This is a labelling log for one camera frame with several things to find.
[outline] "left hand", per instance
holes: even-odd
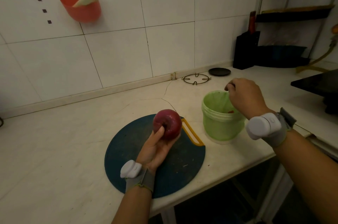
[[[157,168],[162,164],[166,158],[172,145],[178,140],[180,135],[174,140],[167,141],[161,140],[164,134],[164,127],[162,126],[158,132],[151,133],[149,138],[144,143],[136,162],[142,164],[142,167],[148,168],[148,170],[155,175]]]

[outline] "marble countertop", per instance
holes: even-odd
[[[178,79],[7,119],[0,129],[0,223],[110,223],[123,194],[106,177],[107,146],[126,124],[165,108],[185,117],[206,154],[186,187],[153,201],[152,215],[273,157],[264,141],[245,131],[226,145],[205,135],[202,98],[234,77],[255,80],[270,108],[284,107],[298,119],[300,133],[310,131],[338,148],[337,118],[324,113],[317,95],[290,86],[300,78],[294,69],[232,71],[202,85]]]

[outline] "hand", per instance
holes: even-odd
[[[162,164],[166,158],[172,145],[178,140],[180,135],[174,140],[161,140],[164,134],[164,127],[162,126],[155,134],[151,133],[149,138],[144,143],[136,162],[142,164],[144,168],[155,175],[157,168]]]
[[[229,91],[232,105],[249,120],[265,113],[274,113],[266,106],[259,86],[252,80],[234,78],[226,85],[225,90]]]

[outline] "gray wrist strap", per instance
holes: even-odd
[[[282,108],[281,112],[276,114],[278,120],[281,122],[281,129],[279,131],[271,133],[267,137],[262,138],[267,144],[269,144],[273,148],[281,145],[281,143],[286,138],[286,132],[292,129],[292,126],[293,126],[294,122],[296,121],[296,120],[294,120],[292,126],[289,125],[286,122],[284,116],[281,115],[281,114],[284,114],[282,111],[285,111],[285,110]]]
[[[155,176],[148,171],[148,169],[141,169],[140,173],[135,178],[126,179],[126,192],[135,187],[146,187],[151,192],[154,192]]]

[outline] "gas stove burner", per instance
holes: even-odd
[[[194,81],[193,83],[191,82],[187,82],[187,80],[190,80],[190,78],[187,78],[189,76],[192,76],[194,75],[195,77],[198,77],[198,76],[204,76],[205,78],[202,78],[202,80],[205,80],[204,82],[197,82],[197,81]],[[209,80],[211,80],[211,77],[208,77],[207,75],[205,74],[200,74],[200,73],[195,73],[195,74],[190,74],[190,75],[186,75],[185,77],[182,78],[182,80],[188,84],[191,84],[191,85],[198,85],[198,84],[203,84],[203,83],[206,83],[208,82]]]

